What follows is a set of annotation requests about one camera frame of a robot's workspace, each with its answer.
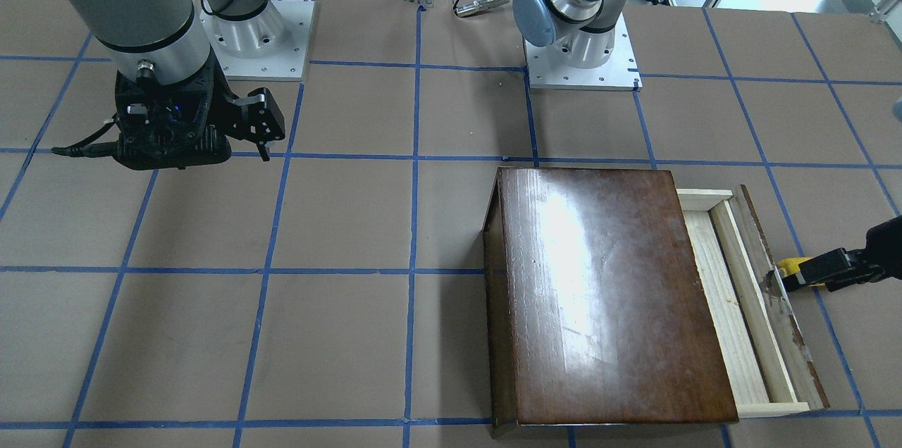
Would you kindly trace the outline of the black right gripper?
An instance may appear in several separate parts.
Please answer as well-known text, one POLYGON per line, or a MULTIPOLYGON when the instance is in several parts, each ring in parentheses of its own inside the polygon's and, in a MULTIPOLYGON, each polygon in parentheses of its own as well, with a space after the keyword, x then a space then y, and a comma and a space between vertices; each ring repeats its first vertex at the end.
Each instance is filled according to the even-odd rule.
MULTIPOLYGON (((173 106, 180 120, 192 120, 197 112, 206 111, 209 122, 215 124, 216 106, 228 106, 234 99, 215 54, 209 54, 205 63, 183 81, 163 83, 161 76, 161 67, 147 59, 137 62, 131 77, 119 73, 116 115, 120 108, 133 104, 148 108, 173 106)), ((236 107, 236 139, 254 144, 261 160, 269 162, 268 144, 286 136, 283 112, 273 92, 267 87, 257 88, 236 99, 236 107)))

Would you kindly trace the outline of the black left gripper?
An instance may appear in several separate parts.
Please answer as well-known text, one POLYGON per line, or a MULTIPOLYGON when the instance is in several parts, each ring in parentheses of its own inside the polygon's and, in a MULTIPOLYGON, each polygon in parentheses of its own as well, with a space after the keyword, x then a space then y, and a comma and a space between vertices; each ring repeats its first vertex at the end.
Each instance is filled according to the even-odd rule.
POLYGON ((866 232, 865 248, 831 250, 803 262, 807 285, 824 285, 829 292, 850 285, 901 279, 901 216, 884 221, 866 232))

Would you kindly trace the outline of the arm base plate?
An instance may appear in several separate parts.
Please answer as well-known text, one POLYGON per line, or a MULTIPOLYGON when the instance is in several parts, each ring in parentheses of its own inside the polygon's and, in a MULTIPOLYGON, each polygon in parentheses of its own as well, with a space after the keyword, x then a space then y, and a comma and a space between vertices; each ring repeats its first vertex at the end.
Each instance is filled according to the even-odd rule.
POLYGON ((532 88, 637 92, 643 86, 624 15, 603 35, 578 30, 551 46, 523 46, 532 88))
POLYGON ((199 13, 225 76, 235 81, 302 81, 315 1, 269 1, 243 21, 199 13))

